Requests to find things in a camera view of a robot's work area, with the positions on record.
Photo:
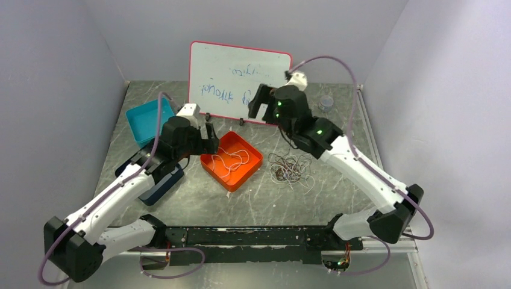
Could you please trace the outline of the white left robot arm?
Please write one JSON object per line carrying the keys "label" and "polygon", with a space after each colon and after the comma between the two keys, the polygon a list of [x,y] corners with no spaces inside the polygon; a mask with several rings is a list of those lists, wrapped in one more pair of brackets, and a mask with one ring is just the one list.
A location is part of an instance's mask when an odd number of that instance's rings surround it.
{"label": "white left robot arm", "polygon": [[129,225],[108,229],[133,200],[152,190],[191,155],[214,154],[219,138],[212,123],[206,124],[207,138],[189,117],[173,116],[158,124],[156,138],[124,163],[124,169],[105,190],[64,220],[53,217],[43,227],[45,256],[39,267],[39,281],[48,286],[43,269],[48,261],[75,282],[92,276],[102,263],[127,250],[163,248],[167,226],[147,214]]}

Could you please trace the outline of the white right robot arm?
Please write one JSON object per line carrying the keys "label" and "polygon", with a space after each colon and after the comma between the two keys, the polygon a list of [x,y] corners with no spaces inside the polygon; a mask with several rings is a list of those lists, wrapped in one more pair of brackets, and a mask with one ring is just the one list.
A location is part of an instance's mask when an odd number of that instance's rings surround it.
{"label": "white right robot arm", "polygon": [[263,104],[267,106],[263,121],[277,125],[297,149],[349,178],[374,204],[371,209],[336,217],[332,229],[325,233],[330,248],[340,249],[352,238],[370,235],[395,244],[404,235],[416,212],[414,206],[424,195],[420,186],[392,178],[351,146],[347,135],[332,121],[314,116],[306,94],[298,87],[259,85],[248,104],[248,116],[255,117]]}

